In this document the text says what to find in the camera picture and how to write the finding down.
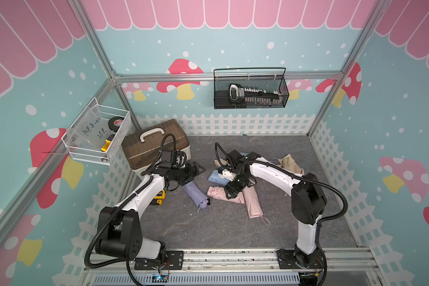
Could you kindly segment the beige umbrella sleeve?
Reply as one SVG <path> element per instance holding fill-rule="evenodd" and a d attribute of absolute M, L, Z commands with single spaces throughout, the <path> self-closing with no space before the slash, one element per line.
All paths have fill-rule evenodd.
<path fill-rule="evenodd" d="M 291 154 L 288 154 L 285 157 L 279 159 L 278 162 L 283 169 L 289 172 L 293 172 L 301 175 L 305 174 L 304 169 L 299 167 L 299 165 L 296 163 L 296 161 L 294 160 Z"/>

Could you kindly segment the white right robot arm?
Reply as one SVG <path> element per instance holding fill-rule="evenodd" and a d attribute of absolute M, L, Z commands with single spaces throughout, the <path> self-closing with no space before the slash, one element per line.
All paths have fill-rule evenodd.
<path fill-rule="evenodd" d="M 294 263 L 298 268 L 309 269 L 317 261 L 325 266 L 325 253 L 319 244 L 321 226 L 324 222 L 344 216 L 348 209 L 346 197 L 338 189 L 320 182 L 308 173 L 296 174 L 268 162 L 261 155 L 251 152 L 246 156 L 236 150 L 226 152 L 219 143 L 214 144 L 214 152 L 221 170 L 230 176 L 224 187 L 228 199 L 234 199 L 247 187 L 255 183 L 255 179 L 263 179 L 283 190 L 291 198 L 291 212 L 299 221 L 298 239 L 290 257 L 285 257 L 285 250 L 277 251 L 280 261 Z M 332 191 L 342 201 L 342 209 L 336 214 L 323 217 L 327 198 L 323 189 Z"/>

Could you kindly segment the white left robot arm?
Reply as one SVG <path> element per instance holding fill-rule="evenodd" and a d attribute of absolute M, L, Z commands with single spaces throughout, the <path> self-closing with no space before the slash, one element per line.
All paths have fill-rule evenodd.
<path fill-rule="evenodd" d="M 100 212 L 97 233 L 85 253 L 85 266 L 96 269 L 135 260 L 144 260 L 154 268 L 163 266 L 168 260 L 165 244 L 143 237 L 141 217 L 170 182 L 183 187 L 204 171 L 177 149 L 174 134 L 165 135 L 157 158 L 143 171 L 144 179 L 139 186 L 116 206 L 105 207 Z"/>

